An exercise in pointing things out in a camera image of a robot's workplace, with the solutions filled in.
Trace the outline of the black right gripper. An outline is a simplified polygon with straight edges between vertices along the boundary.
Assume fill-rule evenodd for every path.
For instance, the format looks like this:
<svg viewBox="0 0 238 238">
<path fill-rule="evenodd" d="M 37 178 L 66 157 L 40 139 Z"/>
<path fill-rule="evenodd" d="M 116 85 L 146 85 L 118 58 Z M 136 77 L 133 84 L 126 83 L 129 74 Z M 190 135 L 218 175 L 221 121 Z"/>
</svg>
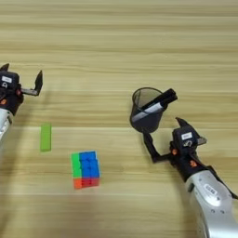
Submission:
<svg viewBox="0 0 238 238">
<path fill-rule="evenodd" d="M 196 146 L 206 144 L 207 139 L 200 136 L 195 128 L 184 119 L 177 117 L 177 121 L 179 124 L 179 128 L 175 130 L 177 141 L 182 146 L 192 147 L 177 148 L 174 143 L 171 143 L 170 153 L 161 155 L 155 149 L 149 133 L 143 134 L 143 141 L 154 164 L 170 161 L 170 164 L 178 170 L 183 181 L 186 182 L 192 175 L 207 170 L 207 166 L 200 161 L 196 152 Z"/>
</svg>

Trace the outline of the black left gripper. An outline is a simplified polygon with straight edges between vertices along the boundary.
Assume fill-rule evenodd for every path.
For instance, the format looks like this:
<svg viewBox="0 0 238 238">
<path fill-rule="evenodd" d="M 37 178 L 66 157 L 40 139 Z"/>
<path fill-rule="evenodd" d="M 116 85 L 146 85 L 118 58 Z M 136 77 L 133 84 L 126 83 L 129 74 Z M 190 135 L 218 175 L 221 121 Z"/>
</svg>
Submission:
<svg viewBox="0 0 238 238">
<path fill-rule="evenodd" d="M 8 70 L 9 63 L 3 65 L 0 68 L 0 71 Z M 35 82 L 34 82 L 34 89 L 8 89 L 0 87 L 0 109 L 5 109 L 10 111 L 13 115 L 16 115 L 19 106 L 23 103 L 24 97 L 23 94 L 37 97 L 42 89 L 43 86 L 43 72 L 40 71 L 37 74 Z"/>
</svg>

